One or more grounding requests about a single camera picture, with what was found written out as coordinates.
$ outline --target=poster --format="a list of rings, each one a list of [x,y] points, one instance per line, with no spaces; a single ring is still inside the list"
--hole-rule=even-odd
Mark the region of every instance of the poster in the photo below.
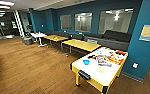
[[[150,41],[150,25],[144,25],[139,40]]]

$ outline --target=table leg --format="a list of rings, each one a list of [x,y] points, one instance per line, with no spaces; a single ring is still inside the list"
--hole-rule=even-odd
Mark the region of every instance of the table leg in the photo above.
[[[60,44],[60,45],[61,45],[61,50],[63,50],[62,41],[61,41],[61,44]]]
[[[34,42],[38,42],[37,37],[35,37],[35,41]]]
[[[52,45],[52,41],[50,40],[50,44]]]
[[[109,87],[108,86],[103,86],[103,90],[101,94],[107,94]]]
[[[76,73],[76,86],[80,86],[80,76]]]
[[[71,46],[70,46],[70,53],[71,53]]]
[[[39,37],[39,44],[38,47],[41,47],[41,46],[46,46],[47,44],[42,44],[42,41],[41,41],[41,38]]]
[[[123,67],[123,65],[120,67],[119,71],[118,71],[117,74],[116,74],[116,77],[117,77],[117,78],[119,78],[119,75],[120,75],[120,73],[121,73],[121,71],[122,71],[122,67]]]

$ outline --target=game table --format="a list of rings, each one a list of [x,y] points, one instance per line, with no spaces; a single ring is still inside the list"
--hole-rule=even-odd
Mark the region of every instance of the game table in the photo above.
[[[74,61],[70,67],[76,74],[76,86],[80,85],[82,77],[101,94],[107,94],[115,78],[119,77],[127,56],[127,52],[101,47]],[[85,60],[89,61],[88,65],[84,64]]]

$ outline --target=trash can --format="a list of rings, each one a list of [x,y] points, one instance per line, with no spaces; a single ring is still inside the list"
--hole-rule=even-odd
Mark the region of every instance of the trash can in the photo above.
[[[24,38],[24,43],[25,43],[25,45],[32,45],[33,44],[31,38]]]

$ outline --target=white table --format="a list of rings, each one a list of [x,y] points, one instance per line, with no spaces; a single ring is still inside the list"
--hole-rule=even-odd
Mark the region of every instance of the white table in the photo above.
[[[45,35],[43,33],[31,33],[31,35],[36,38],[36,41],[37,41],[37,38],[39,38],[39,44],[40,45],[38,45],[38,47],[46,46],[47,45],[47,44],[42,44],[42,41],[41,41],[41,37],[45,37],[47,35]]]

